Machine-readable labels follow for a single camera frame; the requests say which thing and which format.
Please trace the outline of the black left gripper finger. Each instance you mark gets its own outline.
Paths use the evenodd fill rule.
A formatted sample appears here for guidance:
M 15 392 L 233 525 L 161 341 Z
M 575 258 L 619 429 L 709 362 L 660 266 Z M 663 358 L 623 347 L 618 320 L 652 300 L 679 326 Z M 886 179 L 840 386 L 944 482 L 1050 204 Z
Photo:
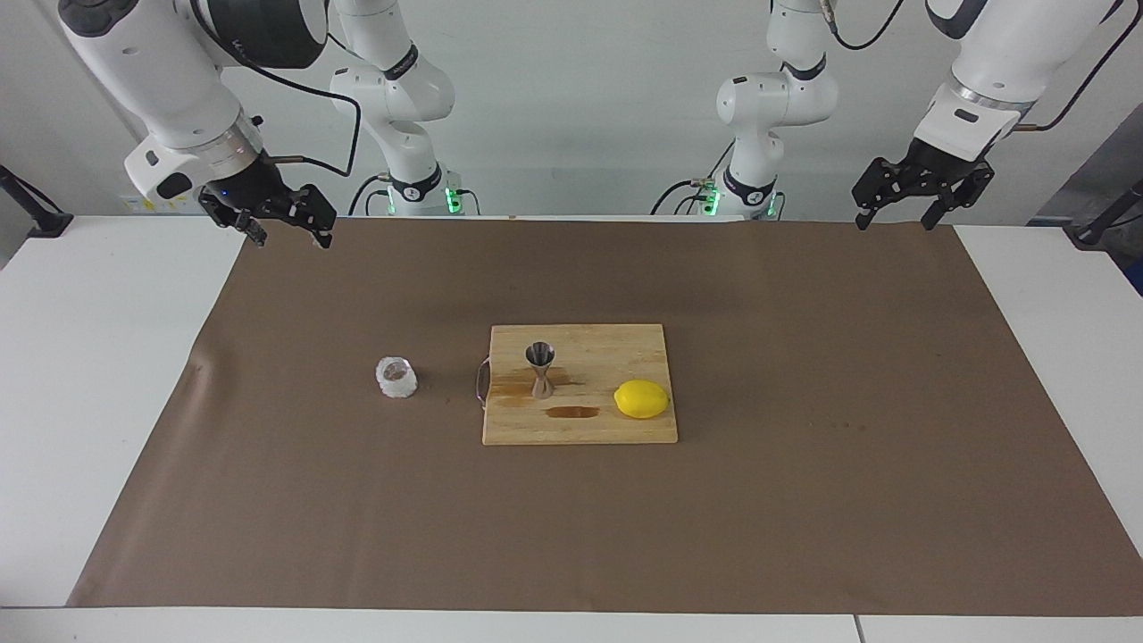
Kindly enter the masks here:
M 852 196 L 858 208 L 855 216 L 858 230 L 868 230 L 877 212 L 904 198 L 900 188 L 902 168 L 901 163 L 892 163 L 889 159 L 874 158 L 856 180 Z
M 952 171 L 946 178 L 932 175 L 924 180 L 925 196 L 935 196 L 926 209 L 920 223 L 925 230 L 935 230 L 948 212 L 958 208 L 969 208 L 983 195 L 996 176 L 991 163 L 969 163 Z

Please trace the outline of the clear textured glass cup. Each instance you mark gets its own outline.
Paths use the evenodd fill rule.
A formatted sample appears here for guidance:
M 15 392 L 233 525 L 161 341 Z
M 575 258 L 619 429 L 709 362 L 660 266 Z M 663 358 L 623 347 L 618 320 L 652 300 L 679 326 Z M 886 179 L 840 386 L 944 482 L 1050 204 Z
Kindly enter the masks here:
M 385 397 L 411 397 L 418 389 L 418 378 L 411 362 L 400 355 L 379 357 L 375 369 L 375 379 Z

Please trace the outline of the steel double jigger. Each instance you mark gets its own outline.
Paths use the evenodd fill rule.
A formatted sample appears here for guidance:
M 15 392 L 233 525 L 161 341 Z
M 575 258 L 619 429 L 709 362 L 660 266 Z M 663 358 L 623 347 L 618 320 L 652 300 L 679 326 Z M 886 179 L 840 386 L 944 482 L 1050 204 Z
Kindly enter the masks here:
M 525 349 L 525 357 L 535 376 L 531 397 L 547 399 L 554 394 L 555 384 L 547 378 L 547 370 L 555 361 L 555 348 L 547 341 L 534 341 Z

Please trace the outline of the dark grey panel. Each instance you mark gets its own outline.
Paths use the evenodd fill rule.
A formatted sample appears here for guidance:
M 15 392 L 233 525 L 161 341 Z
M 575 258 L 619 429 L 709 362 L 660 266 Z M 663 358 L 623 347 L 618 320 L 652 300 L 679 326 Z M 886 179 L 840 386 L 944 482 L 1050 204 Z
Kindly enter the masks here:
M 1143 179 L 1143 103 L 1132 110 L 1028 225 L 1054 227 L 1092 222 L 1140 179 Z

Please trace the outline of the black clamp stand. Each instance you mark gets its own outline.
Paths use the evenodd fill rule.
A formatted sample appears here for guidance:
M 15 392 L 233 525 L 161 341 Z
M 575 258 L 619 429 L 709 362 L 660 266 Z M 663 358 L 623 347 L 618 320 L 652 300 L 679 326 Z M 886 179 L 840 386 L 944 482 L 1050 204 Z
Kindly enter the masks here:
M 1086 222 L 1074 232 L 1074 239 L 1082 246 L 1097 246 L 1108 230 L 1117 230 L 1125 225 L 1140 220 L 1143 217 L 1143 209 L 1134 217 L 1127 214 L 1134 208 L 1143 204 L 1143 178 L 1132 183 L 1122 194 L 1116 196 L 1108 207 L 1104 207 L 1090 222 Z
M 18 204 L 34 223 L 27 238 L 59 238 L 74 216 L 54 202 L 45 192 L 0 163 L 0 188 Z

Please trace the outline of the brown paper table mat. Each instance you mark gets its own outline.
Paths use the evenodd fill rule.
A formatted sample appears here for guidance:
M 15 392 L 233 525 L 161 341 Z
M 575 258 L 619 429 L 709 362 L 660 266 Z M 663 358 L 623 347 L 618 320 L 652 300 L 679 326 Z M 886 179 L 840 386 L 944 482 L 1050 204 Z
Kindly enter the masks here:
M 676 444 L 482 445 L 491 325 L 624 322 Z M 948 225 L 345 219 L 241 249 L 69 602 L 1130 617 L 1143 558 Z

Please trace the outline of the yellow lemon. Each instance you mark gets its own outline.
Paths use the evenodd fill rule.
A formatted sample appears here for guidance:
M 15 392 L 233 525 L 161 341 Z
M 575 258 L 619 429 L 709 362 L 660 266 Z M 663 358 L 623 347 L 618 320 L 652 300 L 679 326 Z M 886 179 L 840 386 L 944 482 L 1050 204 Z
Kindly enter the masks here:
M 661 384 L 632 379 L 621 383 L 613 392 L 613 403 L 626 418 L 646 420 L 665 413 L 671 400 L 668 389 Z

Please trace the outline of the wooden cutting board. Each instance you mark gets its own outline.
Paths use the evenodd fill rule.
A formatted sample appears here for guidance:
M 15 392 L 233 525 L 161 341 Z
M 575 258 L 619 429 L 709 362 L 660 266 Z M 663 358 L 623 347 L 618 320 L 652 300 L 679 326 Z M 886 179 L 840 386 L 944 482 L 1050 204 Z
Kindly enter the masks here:
M 547 367 L 551 397 L 535 397 L 536 373 L 526 351 L 536 341 L 555 351 Z M 673 405 L 649 419 L 630 418 L 615 389 L 631 380 L 658 384 L 673 396 L 660 324 L 491 325 L 483 402 L 483 445 L 673 444 Z

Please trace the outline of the white wall socket box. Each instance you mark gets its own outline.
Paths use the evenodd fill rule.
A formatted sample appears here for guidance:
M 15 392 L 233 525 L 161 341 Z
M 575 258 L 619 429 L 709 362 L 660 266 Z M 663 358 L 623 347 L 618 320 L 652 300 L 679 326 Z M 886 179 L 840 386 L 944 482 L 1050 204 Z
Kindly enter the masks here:
M 120 196 L 120 201 L 135 215 L 205 216 L 203 207 L 197 203 L 192 194 L 155 201 L 141 195 L 125 195 Z

